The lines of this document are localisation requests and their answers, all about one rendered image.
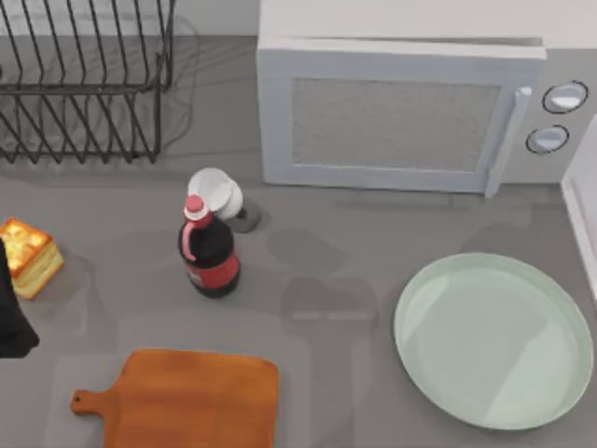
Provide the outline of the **white cup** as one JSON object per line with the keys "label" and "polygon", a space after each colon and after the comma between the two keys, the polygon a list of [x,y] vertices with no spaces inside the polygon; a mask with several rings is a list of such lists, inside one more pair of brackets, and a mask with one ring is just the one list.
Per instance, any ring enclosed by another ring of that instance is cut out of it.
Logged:
{"label": "white cup", "polygon": [[218,168],[203,168],[187,184],[188,195],[199,195],[220,219],[230,220],[243,209],[243,193],[228,174]]}

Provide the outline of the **dark cola bottle red cap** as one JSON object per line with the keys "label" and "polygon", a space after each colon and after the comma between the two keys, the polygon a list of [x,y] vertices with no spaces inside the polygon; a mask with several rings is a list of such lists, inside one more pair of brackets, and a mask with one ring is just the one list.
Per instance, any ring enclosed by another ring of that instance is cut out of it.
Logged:
{"label": "dark cola bottle red cap", "polygon": [[177,243],[187,276],[204,297],[221,299],[238,286],[241,274],[232,230],[200,195],[188,195],[183,212]]}

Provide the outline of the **microwave door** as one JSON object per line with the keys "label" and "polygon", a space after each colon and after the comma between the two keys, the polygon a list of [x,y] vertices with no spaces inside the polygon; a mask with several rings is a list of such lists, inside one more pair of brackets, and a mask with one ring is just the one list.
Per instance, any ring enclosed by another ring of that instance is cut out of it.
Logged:
{"label": "microwave door", "polygon": [[263,175],[279,185],[484,194],[542,47],[262,39]]}

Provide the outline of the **wooden cutting board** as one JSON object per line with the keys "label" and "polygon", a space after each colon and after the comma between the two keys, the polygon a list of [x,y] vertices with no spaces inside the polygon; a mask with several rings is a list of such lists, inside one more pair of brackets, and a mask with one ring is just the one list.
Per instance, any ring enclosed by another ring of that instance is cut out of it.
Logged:
{"label": "wooden cutting board", "polygon": [[279,372],[267,359],[139,349],[70,408],[104,421],[104,448],[273,448]]}

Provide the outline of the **pale green plate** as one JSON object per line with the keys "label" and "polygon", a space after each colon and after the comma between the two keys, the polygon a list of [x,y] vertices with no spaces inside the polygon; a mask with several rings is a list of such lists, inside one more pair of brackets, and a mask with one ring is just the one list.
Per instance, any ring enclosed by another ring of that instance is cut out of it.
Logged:
{"label": "pale green plate", "polygon": [[569,413],[594,372],[590,327],[549,275],[510,257],[464,253],[411,277],[394,312],[396,351],[443,412],[518,431]]}

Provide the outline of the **pale microwave oven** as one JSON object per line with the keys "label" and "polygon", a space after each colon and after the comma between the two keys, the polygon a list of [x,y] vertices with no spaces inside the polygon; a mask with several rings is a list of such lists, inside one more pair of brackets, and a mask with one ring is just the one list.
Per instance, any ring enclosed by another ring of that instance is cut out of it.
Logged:
{"label": "pale microwave oven", "polygon": [[[559,183],[597,116],[597,0],[260,0],[257,47],[278,37],[542,47],[547,59],[501,186]],[[587,86],[584,105],[562,115],[547,112],[544,94],[570,81]],[[561,149],[527,149],[532,131],[554,125],[569,132]]]}

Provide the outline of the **small microwave knob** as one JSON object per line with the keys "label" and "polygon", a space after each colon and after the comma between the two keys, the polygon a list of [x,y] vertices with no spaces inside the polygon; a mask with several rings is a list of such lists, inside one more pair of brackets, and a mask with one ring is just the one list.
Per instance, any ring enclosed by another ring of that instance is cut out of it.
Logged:
{"label": "small microwave knob", "polygon": [[554,125],[532,131],[526,139],[526,147],[535,154],[549,154],[561,149],[568,139],[568,130],[561,125]]}

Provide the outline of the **toasted bread slice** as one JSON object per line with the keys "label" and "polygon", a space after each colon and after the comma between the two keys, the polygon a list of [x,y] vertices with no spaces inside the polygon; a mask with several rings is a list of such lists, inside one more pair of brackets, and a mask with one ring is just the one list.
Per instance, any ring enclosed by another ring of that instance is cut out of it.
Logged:
{"label": "toasted bread slice", "polygon": [[64,265],[54,238],[15,217],[0,227],[16,294],[32,300]]}

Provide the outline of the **large microwave knob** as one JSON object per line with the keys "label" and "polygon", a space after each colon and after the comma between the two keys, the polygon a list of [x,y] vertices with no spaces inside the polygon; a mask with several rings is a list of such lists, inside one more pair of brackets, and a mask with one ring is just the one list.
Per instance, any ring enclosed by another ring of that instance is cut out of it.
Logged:
{"label": "large microwave knob", "polygon": [[567,114],[584,105],[589,97],[587,86],[579,81],[551,87],[543,96],[544,109],[554,115]]}

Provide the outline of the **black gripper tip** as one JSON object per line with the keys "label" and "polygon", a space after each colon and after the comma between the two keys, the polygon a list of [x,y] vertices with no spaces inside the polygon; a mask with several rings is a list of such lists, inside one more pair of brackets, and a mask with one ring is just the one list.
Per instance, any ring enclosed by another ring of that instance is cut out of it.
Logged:
{"label": "black gripper tip", "polygon": [[0,358],[25,358],[38,345],[39,337],[19,305],[0,238]]}

